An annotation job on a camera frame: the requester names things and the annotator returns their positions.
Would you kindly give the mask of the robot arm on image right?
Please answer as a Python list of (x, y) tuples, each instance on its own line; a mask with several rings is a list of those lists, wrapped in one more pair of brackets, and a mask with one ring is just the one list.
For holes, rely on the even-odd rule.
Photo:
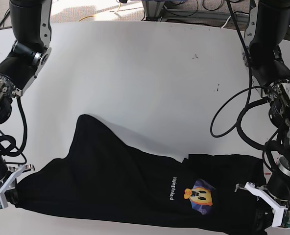
[[(243, 59), (261, 99), (245, 106), (237, 119), (237, 132), (251, 147), (261, 150), (272, 173), (266, 190), (274, 199), (290, 201), (290, 69), (285, 65), (279, 44), (290, 24), (290, 0), (252, 0), (244, 32)], [(242, 130), (245, 113), (269, 103), (268, 112), (276, 131), (259, 144)]]

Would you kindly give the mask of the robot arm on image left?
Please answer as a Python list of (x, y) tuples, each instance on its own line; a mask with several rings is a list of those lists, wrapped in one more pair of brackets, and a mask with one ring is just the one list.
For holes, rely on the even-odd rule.
[(0, 63), (0, 125), (12, 112), (12, 101), (16, 99), (23, 122), (23, 140), (16, 140), (0, 130), (0, 184), (8, 174), (8, 163), (4, 156), (23, 155), (27, 142), (27, 122), (21, 98), (38, 77), (51, 53), (50, 0), (11, 0), (9, 13), (15, 42)]

